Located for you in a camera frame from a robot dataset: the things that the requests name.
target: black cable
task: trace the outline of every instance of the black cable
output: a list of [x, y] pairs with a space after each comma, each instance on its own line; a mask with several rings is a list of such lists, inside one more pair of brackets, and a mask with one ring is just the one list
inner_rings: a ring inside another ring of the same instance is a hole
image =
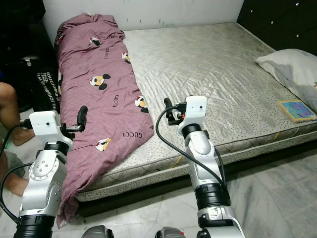
[[4, 210], [4, 212], [15, 222], [17, 223], [18, 222], [18, 218], [10, 212], [10, 210], [6, 207], [6, 205], [4, 204], [4, 201], [3, 201], [3, 188], [4, 188], [4, 182], [6, 180], [6, 178], [15, 170], [17, 169], [20, 169], [20, 168], [23, 168], [23, 167], [26, 167], [26, 166], [31, 166], [33, 163], [27, 163], [27, 164], [24, 164], [24, 165], [19, 165], [15, 168], [13, 168], [12, 170], [10, 170], [8, 173], [5, 174], [5, 176], [3, 177], [3, 179], [1, 180], [1, 183], [0, 183], [0, 206], [1, 208]]
[[197, 165], [199, 165], [200, 167], [202, 167], [203, 169], [205, 169], [207, 172], [209, 172], [212, 176], [215, 177], [215, 179], [219, 182], [219, 184], [221, 185], [221, 187], [224, 189], [224, 191], [227, 193], [228, 198], [230, 198], [229, 196], [229, 192], [227, 190], [226, 185], [224, 184], [224, 182], [221, 180], [221, 178], [219, 178], [218, 175], [216, 175], [211, 169], [209, 169], [206, 165], [204, 165], [203, 163], [199, 162], [198, 160], [196, 160], [195, 158], [191, 157], [189, 154], [187, 154], [186, 152], [182, 151], [181, 149], [177, 148], [175, 145], [173, 145], [172, 143], [170, 143], [169, 141], [167, 141], [165, 138], [163, 138], [159, 132], [159, 122], [161, 120], [161, 118], [163, 117], [163, 115], [168, 111], [168, 110], [173, 110], [176, 109], [176, 106], [174, 107], [169, 107], [166, 108], [158, 117], [158, 121], [156, 123], [155, 126], [155, 130], [157, 131], [157, 135], [158, 137], [168, 146], [172, 147], [174, 150], [176, 150], [177, 152], [179, 152], [180, 154], [182, 154], [183, 156], [187, 157], [189, 160], [193, 161], [194, 163], [196, 163]]
[[221, 167], [221, 176], [222, 176], [222, 180], [223, 180], [223, 183], [226, 185], [227, 187], [227, 181], [226, 181], [226, 176], [224, 174], [224, 167], [223, 167], [223, 161], [222, 161], [222, 158], [220, 156], [220, 153], [219, 151], [217, 150], [216, 147], [214, 147], [214, 151], [216, 152], [217, 156], [218, 156], [218, 159], [219, 159], [219, 162], [220, 162], [220, 167]]
[[4, 141], [3, 141], [3, 145], [2, 145], [1, 150], [0, 150], [0, 158], [1, 158], [1, 155], [2, 155], [2, 153], [3, 153], [3, 151], [4, 151], [5, 145], [6, 145], [6, 143], [7, 143], [8, 140], [9, 140], [9, 137], [10, 137], [11, 133], [12, 133], [13, 130], [16, 129], [17, 127], [20, 127], [20, 125], [14, 125], [14, 126], [8, 131], [8, 133], [6, 134], [5, 139], [4, 139]]

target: white wall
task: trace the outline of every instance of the white wall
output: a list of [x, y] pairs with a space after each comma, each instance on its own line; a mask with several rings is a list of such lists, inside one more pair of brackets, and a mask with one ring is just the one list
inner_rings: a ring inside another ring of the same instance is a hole
[[121, 30], [235, 22], [244, 0], [43, 0], [53, 42], [59, 25], [83, 12], [113, 15]]

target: quilted mattress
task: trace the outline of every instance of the quilted mattress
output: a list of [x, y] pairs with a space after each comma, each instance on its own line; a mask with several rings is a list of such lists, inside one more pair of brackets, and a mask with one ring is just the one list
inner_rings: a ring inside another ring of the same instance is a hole
[[[208, 99], [205, 129], [225, 164], [317, 139], [317, 123], [293, 123], [278, 101], [297, 99], [254, 59], [272, 52], [236, 23], [125, 32], [138, 86], [153, 122], [163, 100]], [[161, 134], [179, 148], [176, 126]], [[79, 193], [79, 201], [112, 196], [188, 174], [187, 160], [154, 135]]]

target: tiled floor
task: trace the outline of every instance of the tiled floor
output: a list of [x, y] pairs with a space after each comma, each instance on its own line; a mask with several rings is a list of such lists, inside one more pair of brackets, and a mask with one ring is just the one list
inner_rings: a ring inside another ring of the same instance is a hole
[[[40, 143], [32, 139], [15, 151], [24, 162], [34, 158]], [[317, 238], [317, 149], [256, 167], [229, 177], [232, 206], [247, 238]], [[8, 207], [18, 213], [21, 198], [5, 193]], [[197, 207], [191, 187], [121, 207], [77, 218], [53, 237], [80, 238], [86, 229], [105, 225], [116, 238], [151, 238], [163, 226], [174, 226], [186, 237], [196, 237]], [[0, 217], [0, 238], [13, 237], [15, 223]]]

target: person's knee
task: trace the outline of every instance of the person's knee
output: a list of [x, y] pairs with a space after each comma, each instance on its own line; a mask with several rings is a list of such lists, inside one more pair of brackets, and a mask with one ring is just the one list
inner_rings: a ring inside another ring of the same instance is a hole
[[0, 103], [7, 103], [16, 100], [14, 88], [7, 83], [0, 83]]

